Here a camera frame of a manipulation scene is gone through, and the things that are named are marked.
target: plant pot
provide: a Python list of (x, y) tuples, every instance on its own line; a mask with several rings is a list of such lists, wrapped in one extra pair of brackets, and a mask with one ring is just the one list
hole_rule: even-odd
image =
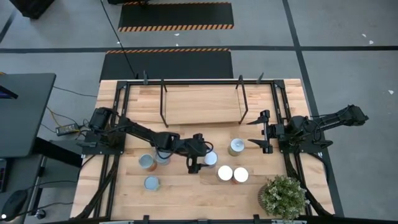
[(265, 189), (267, 188), (267, 185), (264, 185), (260, 188), (258, 194), (257, 194), (257, 201), (259, 202), (260, 207), (266, 211), (266, 204), (262, 202), (261, 200), (261, 195), (264, 193)]

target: computer monitor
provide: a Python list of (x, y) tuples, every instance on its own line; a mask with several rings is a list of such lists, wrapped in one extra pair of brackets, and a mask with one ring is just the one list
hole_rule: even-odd
[(0, 85), (0, 99), (16, 99), (18, 95)]

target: wooden board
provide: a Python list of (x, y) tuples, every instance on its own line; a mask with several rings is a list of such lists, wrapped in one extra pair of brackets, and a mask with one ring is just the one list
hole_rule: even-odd
[(205, 124), (241, 120), (238, 91), (234, 86), (201, 90), (192, 86), (167, 87), (165, 119), (167, 124)]
[[(300, 80), (285, 80), (285, 85), (292, 115), (309, 115)], [(190, 85), (190, 88), (201, 90), (228, 87), (228, 85)], [(96, 107), (111, 107), (115, 88), (116, 81), (102, 81)], [(133, 86), (127, 109), (129, 118), (154, 131), (180, 133), (182, 138), (203, 133), (204, 138), (214, 144), (219, 161), (215, 168), (203, 168), (199, 174), (188, 175), (185, 158), (172, 156), (169, 165), (158, 166), (155, 171), (147, 172), (140, 169), (138, 158), (143, 153), (153, 153), (153, 149), (147, 142), (128, 136), (126, 151), (119, 163), (112, 219), (142, 220), (143, 215), (150, 215), (150, 219), (153, 220), (252, 219), (253, 214), (260, 214), (261, 218), (273, 218), (261, 210), (256, 195), (267, 179), (286, 174), (284, 160), (282, 154), (278, 153), (275, 139), (271, 141), (274, 145), (273, 154), (263, 154), (257, 145), (248, 141), (249, 138), (262, 138), (260, 124), (245, 125), (254, 121), (264, 109), (270, 110), (271, 123), (276, 123), (271, 88), (268, 85), (245, 85), (245, 89), (249, 113), (242, 125), (195, 124), (173, 125), (166, 128), (159, 116), (159, 86)], [(279, 100), (280, 105), (283, 105), (280, 95)], [(195, 114), (195, 116), (207, 116), (207, 114)], [(245, 151), (238, 157), (232, 157), (227, 153), (229, 142), (234, 138), (243, 139), (246, 145)], [(301, 158), (308, 188), (323, 207), (333, 213), (322, 163), (305, 154), (301, 155)], [(79, 214), (95, 193), (101, 162), (102, 156), (96, 156), (82, 169), (71, 217)], [(234, 168), (245, 167), (250, 174), (249, 180), (242, 185), (219, 182), (215, 172), (222, 165)], [(158, 191), (144, 190), (143, 181), (148, 175), (156, 175), (160, 179), (161, 187)]]

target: green plant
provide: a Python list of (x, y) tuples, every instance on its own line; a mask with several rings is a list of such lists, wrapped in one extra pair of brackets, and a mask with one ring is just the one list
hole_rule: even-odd
[(281, 216), (284, 220), (297, 218), (309, 203), (299, 181), (279, 175), (260, 189), (258, 201), (268, 215)]

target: wooden table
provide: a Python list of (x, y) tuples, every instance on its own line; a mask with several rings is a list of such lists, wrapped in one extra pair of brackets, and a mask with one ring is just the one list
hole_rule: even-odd
[[(96, 107), (112, 107), (116, 82), (101, 82)], [(292, 116), (309, 115), (301, 81), (288, 79), (285, 80), (285, 85)], [(167, 86), (167, 90), (170, 92), (186, 87), (188, 86)], [(230, 88), (229, 85), (189, 87), (202, 91)], [(125, 153), (119, 163), (112, 220), (142, 220), (143, 215), (150, 215), (151, 220), (252, 219), (253, 214), (260, 214), (261, 218), (272, 218), (261, 210), (256, 196), (267, 179), (272, 179), (275, 175), (286, 175), (283, 156), (279, 153), (275, 139), (271, 140), (273, 154), (263, 154), (257, 145), (247, 141), (250, 138), (263, 138), (262, 125), (245, 125), (254, 121), (264, 109), (270, 110), (271, 123), (276, 123), (271, 88), (269, 85), (245, 85), (245, 88), (249, 112), (242, 125), (234, 122), (170, 125), (166, 128), (159, 115), (160, 86), (133, 86), (129, 95), (128, 118), (154, 131), (179, 133), (181, 138), (191, 138), (195, 133), (203, 133), (206, 141), (214, 144), (219, 160), (215, 168), (202, 168), (199, 174), (193, 175), (187, 173), (185, 158), (174, 155), (169, 165), (158, 166), (155, 171), (147, 172), (139, 167), (138, 158), (144, 153), (153, 153), (153, 148), (147, 142), (127, 136)], [(278, 98), (280, 105), (283, 105), (282, 97), (279, 95)], [(227, 152), (228, 145), (234, 138), (243, 139), (246, 145), (245, 151), (238, 157), (232, 157)], [(333, 213), (323, 164), (306, 154), (301, 155), (301, 160), (308, 188), (323, 207)], [(81, 171), (71, 217), (79, 214), (96, 192), (102, 161), (103, 156), (96, 156)], [(219, 182), (215, 173), (222, 165), (245, 167), (249, 171), (249, 180), (242, 185)], [(161, 187), (158, 191), (144, 190), (144, 179), (148, 175), (155, 175), (160, 179)], [(101, 214), (104, 214), (104, 202)]]

